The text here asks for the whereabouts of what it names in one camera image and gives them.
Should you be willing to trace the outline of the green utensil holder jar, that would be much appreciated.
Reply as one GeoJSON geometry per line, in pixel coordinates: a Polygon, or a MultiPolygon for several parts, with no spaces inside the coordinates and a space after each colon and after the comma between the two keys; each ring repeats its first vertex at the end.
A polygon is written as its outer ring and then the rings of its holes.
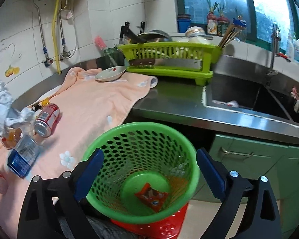
{"type": "Polygon", "coordinates": [[[111,68],[113,66],[124,66],[125,56],[124,54],[115,46],[113,48],[105,48],[104,56],[106,63],[111,68]]]}

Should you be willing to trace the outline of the orange Ovaltine snack packet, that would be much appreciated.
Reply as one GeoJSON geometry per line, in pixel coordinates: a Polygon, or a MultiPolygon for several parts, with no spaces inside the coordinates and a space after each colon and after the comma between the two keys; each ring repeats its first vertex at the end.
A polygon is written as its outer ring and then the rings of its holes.
{"type": "Polygon", "coordinates": [[[158,213],[162,209],[169,193],[161,192],[151,187],[149,183],[145,183],[143,188],[134,194],[144,205],[158,213]]]}

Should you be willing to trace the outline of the yellow snack wrapper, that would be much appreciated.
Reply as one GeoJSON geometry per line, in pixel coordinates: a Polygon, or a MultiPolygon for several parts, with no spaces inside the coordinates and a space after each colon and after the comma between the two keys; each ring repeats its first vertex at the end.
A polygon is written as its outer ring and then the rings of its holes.
{"type": "Polygon", "coordinates": [[[48,106],[50,104],[49,97],[45,98],[42,101],[38,101],[30,106],[31,110],[36,112],[37,110],[41,110],[42,108],[48,106]]]}

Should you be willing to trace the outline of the clear plastic cup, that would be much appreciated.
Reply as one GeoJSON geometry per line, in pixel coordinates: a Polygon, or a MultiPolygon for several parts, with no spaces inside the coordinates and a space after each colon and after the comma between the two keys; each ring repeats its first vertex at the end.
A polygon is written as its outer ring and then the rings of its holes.
{"type": "Polygon", "coordinates": [[[23,135],[34,136],[34,120],[23,122],[20,126],[23,135]]]}

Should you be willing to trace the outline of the lime green dish rack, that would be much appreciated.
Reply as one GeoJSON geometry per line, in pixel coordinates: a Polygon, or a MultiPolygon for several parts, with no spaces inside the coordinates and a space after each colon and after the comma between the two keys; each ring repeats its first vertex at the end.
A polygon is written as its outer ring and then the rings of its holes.
{"type": "Polygon", "coordinates": [[[189,42],[149,42],[119,45],[132,73],[192,79],[205,86],[213,77],[210,69],[222,55],[213,44],[189,42]]]}

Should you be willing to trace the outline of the silver foil wrapper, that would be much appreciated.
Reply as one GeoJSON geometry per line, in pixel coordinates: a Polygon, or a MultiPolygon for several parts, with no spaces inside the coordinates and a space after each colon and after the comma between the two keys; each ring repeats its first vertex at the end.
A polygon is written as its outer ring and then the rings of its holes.
{"type": "Polygon", "coordinates": [[[8,130],[13,128],[25,128],[34,124],[34,112],[30,108],[16,110],[14,99],[3,81],[0,81],[0,136],[7,136],[8,130]]]}

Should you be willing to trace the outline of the black handled kitchen knife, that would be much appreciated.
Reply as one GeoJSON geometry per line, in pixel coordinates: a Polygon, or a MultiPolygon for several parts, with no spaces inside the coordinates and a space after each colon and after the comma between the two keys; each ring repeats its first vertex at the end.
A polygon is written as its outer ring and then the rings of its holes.
{"type": "Polygon", "coordinates": [[[124,44],[125,37],[129,38],[133,44],[144,44],[147,42],[147,40],[134,34],[134,32],[130,29],[130,22],[125,22],[124,25],[121,26],[119,44],[124,44]]]}

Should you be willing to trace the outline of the red soda can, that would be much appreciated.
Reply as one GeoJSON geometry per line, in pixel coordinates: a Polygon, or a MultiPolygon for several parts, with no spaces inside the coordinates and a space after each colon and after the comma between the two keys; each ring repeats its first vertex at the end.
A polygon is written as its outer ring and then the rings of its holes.
{"type": "Polygon", "coordinates": [[[49,104],[42,108],[42,111],[34,122],[34,131],[41,137],[49,137],[60,118],[60,109],[56,104],[49,104]]]}

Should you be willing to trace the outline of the blue silver drink can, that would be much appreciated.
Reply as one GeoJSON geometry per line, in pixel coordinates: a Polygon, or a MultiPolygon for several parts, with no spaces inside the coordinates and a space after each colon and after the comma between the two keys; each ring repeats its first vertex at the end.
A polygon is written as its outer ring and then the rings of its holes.
{"type": "Polygon", "coordinates": [[[24,178],[40,153],[40,146],[29,135],[24,135],[7,158],[8,168],[18,177],[24,178]]]}

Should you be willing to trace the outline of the bundle of chopsticks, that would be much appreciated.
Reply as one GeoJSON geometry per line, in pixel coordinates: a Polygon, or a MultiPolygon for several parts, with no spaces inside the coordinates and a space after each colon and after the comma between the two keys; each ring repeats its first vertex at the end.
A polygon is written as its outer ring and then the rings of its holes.
{"type": "Polygon", "coordinates": [[[236,24],[229,25],[224,36],[222,37],[222,40],[218,44],[218,47],[224,48],[244,29],[246,29],[246,28],[243,26],[240,26],[240,25],[236,25],[236,24]]]}

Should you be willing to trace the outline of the white ceramic plate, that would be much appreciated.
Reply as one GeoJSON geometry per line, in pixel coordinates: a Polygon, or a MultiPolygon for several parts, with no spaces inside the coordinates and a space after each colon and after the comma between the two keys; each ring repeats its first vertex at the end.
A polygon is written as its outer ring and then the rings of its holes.
{"type": "Polygon", "coordinates": [[[106,70],[101,71],[95,76],[98,82],[108,82],[119,79],[126,71],[126,66],[113,66],[106,70]]]}

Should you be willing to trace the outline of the red plastic stool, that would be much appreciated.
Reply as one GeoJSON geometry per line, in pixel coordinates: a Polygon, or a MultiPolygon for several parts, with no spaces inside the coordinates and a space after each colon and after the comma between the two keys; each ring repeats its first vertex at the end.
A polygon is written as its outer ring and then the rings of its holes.
{"type": "Polygon", "coordinates": [[[111,222],[143,238],[178,238],[184,223],[188,205],[189,203],[184,205],[173,215],[150,224],[128,224],[113,219],[111,222]]]}

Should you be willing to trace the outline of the pink bottle brush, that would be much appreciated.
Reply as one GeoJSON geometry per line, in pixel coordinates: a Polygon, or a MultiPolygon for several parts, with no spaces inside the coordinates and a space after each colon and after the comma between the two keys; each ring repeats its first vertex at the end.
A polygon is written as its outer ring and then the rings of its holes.
{"type": "Polygon", "coordinates": [[[104,55],[106,55],[109,58],[113,66],[118,66],[117,62],[109,53],[107,45],[105,44],[104,40],[100,36],[95,37],[94,44],[98,49],[100,49],[104,53],[104,55]]]}

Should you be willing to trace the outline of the steel sink faucet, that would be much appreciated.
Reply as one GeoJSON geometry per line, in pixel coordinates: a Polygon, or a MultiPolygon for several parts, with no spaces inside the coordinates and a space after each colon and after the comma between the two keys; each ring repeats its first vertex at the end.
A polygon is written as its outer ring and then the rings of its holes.
{"type": "Polygon", "coordinates": [[[276,57],[281,57],[284,58],[285,61],[288,63],[291,62],[291,60],[287,57],[287,55],[283,54],[282,52],[279,51],[279,42],[281,41],[280,37],[280,29],[278,27],[277,22],[273,22],[272,24],[272,34],[271,34],[271,58],[270,58],[270,65],[269,65],[269,70],[267,71],[265,75],[265,86],[270,86],[271,80],[273,77],[278,75],[278,71],[273,70],[274,68],[274,59],[276,57]]]}

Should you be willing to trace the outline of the green cabinet door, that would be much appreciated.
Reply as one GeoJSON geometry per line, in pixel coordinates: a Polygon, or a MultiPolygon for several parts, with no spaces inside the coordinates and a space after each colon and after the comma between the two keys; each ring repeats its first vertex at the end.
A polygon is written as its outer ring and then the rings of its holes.
{"type": "Polygon", "coordinates": [[[227,170],[257,179],[265,175],[279,202],[283,238],[299,225],[299,147],[273,144],[226,135],[199,136],[192,140],[196,149],[205,149],[227,170]]]}

